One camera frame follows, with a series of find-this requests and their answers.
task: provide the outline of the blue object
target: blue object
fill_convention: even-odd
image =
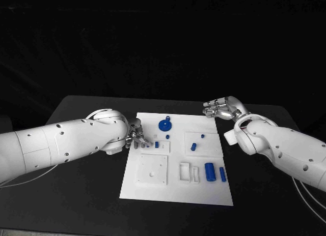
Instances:
[[[216,180],[213,164],[204,163],[203,167],[204,167],[206,180],[211,182]]]
[[[170,122],[170,117],[167,116],[164,120],[161,120],[158,123],[158,129],[161,131],[168,131],[170,128],[171,128],[171,122]]]
[[[193,145],[191,145],[191,151],[194,151],[196,150],[196,143],[193,143]]]
[[[224,182],[226,179],[224,179],[224,169],[223,169],[223,167],[219,167],[219,173],[220,173],[222,182]]]

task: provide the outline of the black backdrop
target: black backdrop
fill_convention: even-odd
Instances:
[[[283,106],[326,142],[326,1],[1,3],[0,113],[14,129],[43,125],[66,95],[232,95]]]

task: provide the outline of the black table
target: black table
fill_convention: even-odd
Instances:
[[[83,118],[102,108],[126,118],[137,112],[203,115],[201,102],[67,96],[47,124]],[[246,108],[296,130],[282,107],[246,104]],[[222,134],[232,121],[216,119],[216,127],[233,206],[119,199],[128,150],[112,156],[96,152],[0,191],[0,228],[102,236],[326,235],[326,225],[307,209],[289,176],[265,156],[247,156],[237,145],[227,145]]]

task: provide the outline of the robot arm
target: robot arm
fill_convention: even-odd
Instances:
[[[237,143],[247,155],[265,155],[272,165],[291,177],[326,191],[326,143],[278,127],[260,115],[250,114],[232,96],[209,101],[203,106],[209,118],[234,121],[233,129],[224,133],[229,145]]]
[[[102,150],[108,155],[129,148],[151,145],[144,139],[139,119],[126,121],[111,109],[93,119],[76,119],[37,128],[0,134],[0,183],[44,167],[90,155]]]

